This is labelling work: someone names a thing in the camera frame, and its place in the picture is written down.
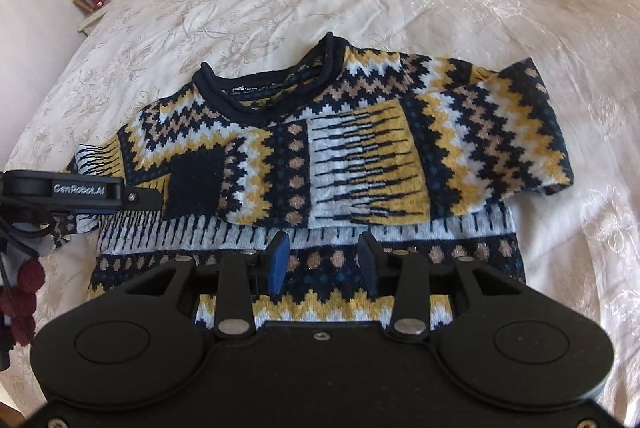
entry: patterned knit sweater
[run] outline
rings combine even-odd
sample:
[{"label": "patterned knit sweater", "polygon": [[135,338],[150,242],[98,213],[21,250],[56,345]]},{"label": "patterned knit sweater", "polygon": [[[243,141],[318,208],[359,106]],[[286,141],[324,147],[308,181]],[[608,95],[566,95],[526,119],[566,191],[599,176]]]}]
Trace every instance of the patterned knit sweater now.
[{"label": "patterned knit sweater", "polygon": [[309,291],[319,303],[352,299],[362,286],[353,247],[366,230],[434,263],[471,255],[522,280],[503,201],[573,180],[548,100],[530,59],[492,72],[331,33],[281,71],[230,80],[203,63],[107,145],[77,150],[79,173],[164,198],[161,212],[79,221],[79,231],[100,228],[92,287],[184,250],[204,264],[216,262],[213,249],[261,249],[279,230],[292,241],[284,294],[294,302]]}]

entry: nightstand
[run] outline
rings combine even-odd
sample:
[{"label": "nightstand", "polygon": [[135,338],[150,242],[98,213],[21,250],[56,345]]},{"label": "nightstand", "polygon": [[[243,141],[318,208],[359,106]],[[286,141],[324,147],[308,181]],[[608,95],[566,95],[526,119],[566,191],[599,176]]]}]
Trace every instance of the nightstand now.
[{"label": "nightstand", "polygon": [[103,7],[99,10],[95,10],[92,14],[87,15],[86,18],[78,25],[78,33],[84,33],[86,36],[89,36],[98,25],[101,18],[103,18],[107,11],[109,11],[111,1],[113,0],[107,0]]}]

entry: metal pin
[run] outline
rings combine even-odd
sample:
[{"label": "metal pin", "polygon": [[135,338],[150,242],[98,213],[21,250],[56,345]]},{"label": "metal pin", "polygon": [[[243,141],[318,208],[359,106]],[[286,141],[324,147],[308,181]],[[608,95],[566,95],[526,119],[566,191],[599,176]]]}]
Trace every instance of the metal pin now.
[{"label": "metal pin", "polygon": [[331,339],[331,334],[328,332],[314,332],[314,339],[317,342],[327,342]]},{"label": "metal pin", "polygon": [[218,324],[218,330],[228,336],[239,336],[249,330],[249,322],[242,318],[227,318]]},{"label": "metal pin", "polygon": [[407,336],[420,336],[427,330],[427,324],[418,318],[400,318],[394,323],[394,329]]}]

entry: picture frame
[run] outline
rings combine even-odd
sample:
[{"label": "picture frame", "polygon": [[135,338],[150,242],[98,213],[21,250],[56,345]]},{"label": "picture frame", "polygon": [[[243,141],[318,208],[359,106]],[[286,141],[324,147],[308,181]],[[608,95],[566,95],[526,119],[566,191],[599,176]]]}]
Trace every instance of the picture frame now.
[{"label": "picture frame", "polygon": [[73,0],[73,3],[76,7],[80,8],[87,15],[92,14],[95,11],[95,8],[91,0]]}]

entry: bedspread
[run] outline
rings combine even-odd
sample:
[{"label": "bedspread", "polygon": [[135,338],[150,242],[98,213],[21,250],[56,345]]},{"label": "bedspread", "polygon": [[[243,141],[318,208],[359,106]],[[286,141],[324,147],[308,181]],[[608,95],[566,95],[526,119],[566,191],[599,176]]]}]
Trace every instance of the bedspread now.
[{"label": "bedspread", "polygon": [[[501,68],[532,57],[564,132],[575,185],[513,200],[528,283],[609,333],[600,403],[640,420],[640,0],[114,0],[20,138],[7,168],[62,169],[200,62],[222,76],[292,65],[327,32],[359,47]],[[95,235],[43,258],[37,327],[86,298]],[[0,381],[30,413],[44,400],[28,350]]]}]

